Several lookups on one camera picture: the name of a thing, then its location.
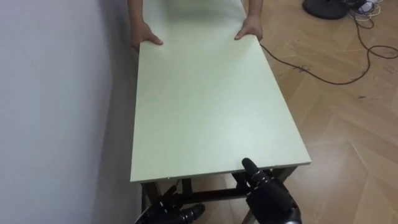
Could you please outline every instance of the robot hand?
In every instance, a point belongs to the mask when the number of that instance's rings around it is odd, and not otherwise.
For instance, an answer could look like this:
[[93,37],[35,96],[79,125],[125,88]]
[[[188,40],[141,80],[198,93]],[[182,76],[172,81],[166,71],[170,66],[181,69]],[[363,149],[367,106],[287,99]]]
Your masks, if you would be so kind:
[[251,177],[251,192],[246,203],[260,224],[301,224],[301,213],[296,202],[281,181],[269,171],[263,172],[248,158],[242,160]]

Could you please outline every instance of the parquet floor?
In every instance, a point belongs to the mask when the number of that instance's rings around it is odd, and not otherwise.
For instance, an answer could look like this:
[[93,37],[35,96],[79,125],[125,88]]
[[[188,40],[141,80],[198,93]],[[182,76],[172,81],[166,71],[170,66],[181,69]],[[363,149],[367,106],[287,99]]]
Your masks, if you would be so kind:
[[[366,51],[352,19],[316,19],[301,3],[265,1],[261,43],[328,80],[359,76]],[[381,8],[375,28],[361,30],[363,40],[398,47],[398,0],[384,0]],[[303,223],[398,224],[398,60],[372,57],[361,81],[333,86],[267,58],[313,161],[285,182]],[[234,185],[229,175],[193,180],[194,190]],[[195,224],[241,223],[247,210],[243,199],[207,203]]]

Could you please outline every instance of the person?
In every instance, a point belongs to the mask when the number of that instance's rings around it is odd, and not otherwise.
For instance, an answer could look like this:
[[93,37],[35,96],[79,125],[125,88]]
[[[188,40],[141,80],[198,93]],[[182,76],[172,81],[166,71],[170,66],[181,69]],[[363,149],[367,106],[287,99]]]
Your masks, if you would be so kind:
[[[263,0],[249,0],[249,12],[242,24],[242,28],[236,34],[235,40],[241,39],[246,34],[255,35],[262,39],[261,11]],[[157,45],[162,45],[160,40],[144,21],[142,16],[142,0],[127,0],[131,27],[131,46],[138,52],[142,41],[148,40]]]

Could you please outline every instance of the finger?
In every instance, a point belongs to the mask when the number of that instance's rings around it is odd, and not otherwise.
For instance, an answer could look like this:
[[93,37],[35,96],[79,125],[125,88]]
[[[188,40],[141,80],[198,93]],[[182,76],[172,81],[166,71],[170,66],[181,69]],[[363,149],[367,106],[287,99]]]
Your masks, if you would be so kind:
[[246,34],[247,29],[242,28],[235,36],[235,40],[240,40]]
[[131,47],[133,47],[133,49],[134,49],[137,53],[139,53],[139,44],[133,43],[133,44],[131,44]]
[[259,33],[259,34],[257,34],[256,36],[257,36],[257,39],[258,39],[259,41],[262,40],[262,33]]
[[149,34],[147,40],[150,40],[151,42],[153,42],[154,44],[157,45],[162,45],[163,41],[161,41],[155,34],[151,33]]

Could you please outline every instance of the black cable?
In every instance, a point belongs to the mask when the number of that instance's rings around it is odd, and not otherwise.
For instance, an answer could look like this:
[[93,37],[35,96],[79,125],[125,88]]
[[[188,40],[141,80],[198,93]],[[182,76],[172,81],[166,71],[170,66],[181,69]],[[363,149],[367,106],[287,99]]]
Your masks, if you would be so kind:
[[[351,84],[351,83],[354,83],[354,82],[360,80],[362,77],[364,77],[364,76],[367,74],[367,72],[368,72],[369,69],[371,68],[370,54],[373,54],[373,55],[375,55],[375,56],[378,56],[378,57],[380,57],[380,58],[385,58],[385,59],[394,59],[394,58],[397,58],[397,57],[398,57],[398,49],[396,49],[396,48],[394,48],[394,47],[391,47],[391,46],[387,46],[387,45],[374,45],[374,46],[372,46],[372,47],[367,47],[367,46],[365,45],[365,43],[363,42],[363,40],[362,40],[361,32],[360,32],[359,28],[363,28],[363,29],[372,29],[372,28],[374,27],[374,22],[372,21],[371,18],[369,18],[369,20],[371,21],[371,26],[366,27],[366,26],[363,26],[363,25],[359,24],[359,22],[356,20],[355,14],[350,13],[350,15],[353,17],[353,19],[354,19],[354,21],[355,21],[356,31],[357,31],[357,34],[358,34],[359,42],[360,42],[361,45],[366,49],[366,57],[367,57],[367,60],[368,60],[368,66],[366,67],[366,69],[365,69],[365,71],[362,73],[362,75],[359,76],[358,78],[355,78],[355,79],[351,80],[351,81],[343,82],[343,83],[337,83],[337,82],[328,81],[328,80],[323,79],[323,78],[319,77],[318,75],[316,75],[316,74],[314,74],[314,73],[312,73],[312,72],[310,72],[310,71],[308,71],[308,70],[306,70],[306,69],[304,69],[304,68],[302,68],[302,67],[299,67],[299,66],[297,66],[297,65],[292,65],[291,63],[282,61],[281,59],[279,59],[279,58],[275,57],[274,55],[272,55],[271,52],[269,52],[269,50],[268,50],[265,46],[263,46],[262,44],[260,44],[260,45],[261,45],[261,47],[262,47],[264,50],[266,50],[266,52],[268,52],[268,54],[269,54],[271,57],[273,57],[275,60],[277,60],[277,61],[280,62],[280,63],[283,63],[283,64],[285,64],[285,65],[288,65],[288,66],[297,68],[297,69],[299,69],[300,71],[307,72],[307,73],[310,74],[311,76],[313,76],[313,77],[315,77],[315,78],[317,78],[317,79],[319,79],[319,80],[321,80],[321,81],[323,81],[323,82],[325,82],[325,83],[329,83],[329,84],[332,84],[332,85],[348,85],[348,84]],[[375,48],[381,48],[381,47],[384,47],[384,48],[387,48],[387,49],[391,49],[391,50],[395,51],[396,54],[393,55],[393,56],[384,56],[384,55],[375,53],[375,51],[373,51],[373,49],[375,49]]]

